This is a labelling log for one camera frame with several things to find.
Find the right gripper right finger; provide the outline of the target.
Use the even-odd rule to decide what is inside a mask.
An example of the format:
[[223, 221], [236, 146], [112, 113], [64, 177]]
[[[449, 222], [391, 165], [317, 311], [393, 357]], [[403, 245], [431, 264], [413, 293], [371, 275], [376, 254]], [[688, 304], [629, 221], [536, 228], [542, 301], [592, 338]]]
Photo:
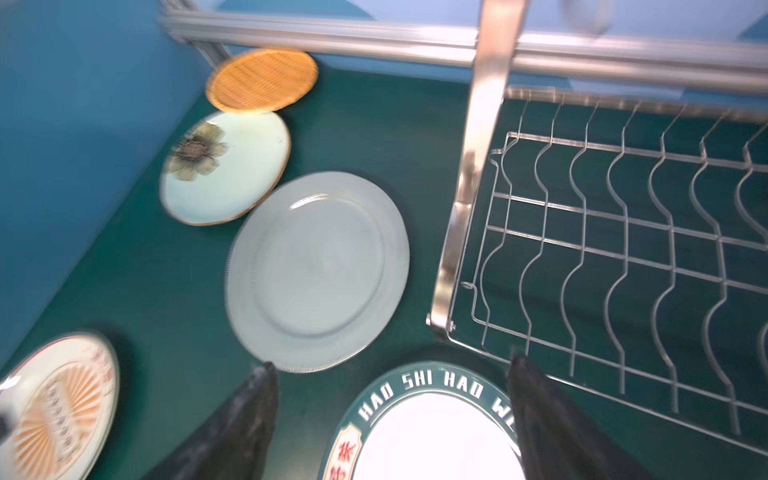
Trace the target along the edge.
[[527, 356], [512, 356], [507, 392], [527, 479], [653, 477]]

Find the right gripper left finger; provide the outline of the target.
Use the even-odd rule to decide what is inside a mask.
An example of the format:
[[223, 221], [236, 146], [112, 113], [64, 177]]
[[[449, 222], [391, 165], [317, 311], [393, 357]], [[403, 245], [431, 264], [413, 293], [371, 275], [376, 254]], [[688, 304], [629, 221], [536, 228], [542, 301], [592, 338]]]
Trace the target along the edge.
[[264, 363], [146, 479], [260, 479], [277, 420], [275, 366]]

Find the orange woven round plate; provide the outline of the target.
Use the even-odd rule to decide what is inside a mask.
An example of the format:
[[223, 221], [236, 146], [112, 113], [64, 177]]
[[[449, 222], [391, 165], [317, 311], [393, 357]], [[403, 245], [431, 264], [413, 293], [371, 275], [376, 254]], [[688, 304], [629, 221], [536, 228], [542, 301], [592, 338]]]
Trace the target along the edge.
[[231, 58], [206, 84], [206, 97], [228, 113], [269, 113], [303, 98], [315, 85], [319, 68], [305, 52], [266, 49]]

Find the grey-green plain plate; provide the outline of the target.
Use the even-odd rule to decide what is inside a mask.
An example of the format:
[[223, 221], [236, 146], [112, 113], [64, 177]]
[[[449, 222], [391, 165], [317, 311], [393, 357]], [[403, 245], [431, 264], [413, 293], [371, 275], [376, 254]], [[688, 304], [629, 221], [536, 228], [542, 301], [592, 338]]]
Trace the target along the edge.
[[402, 215], [375, 183], [347, 172], [277, 188], [230, 250], [225, 305], [256, 359], [281, 371], [329, 369], [370, 345], [404, 293], [410, 246]]

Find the pale green flower plate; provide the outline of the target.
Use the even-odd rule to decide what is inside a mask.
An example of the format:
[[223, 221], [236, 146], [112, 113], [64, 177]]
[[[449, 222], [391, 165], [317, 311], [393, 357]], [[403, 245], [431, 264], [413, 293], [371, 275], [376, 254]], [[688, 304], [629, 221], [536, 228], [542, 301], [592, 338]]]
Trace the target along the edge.
[[191, 226], [226, 223], [248, 213], [275, 188], [291, 138], [276, 113], [215, 113], [170, 149], [160, 175], [166, 213]]

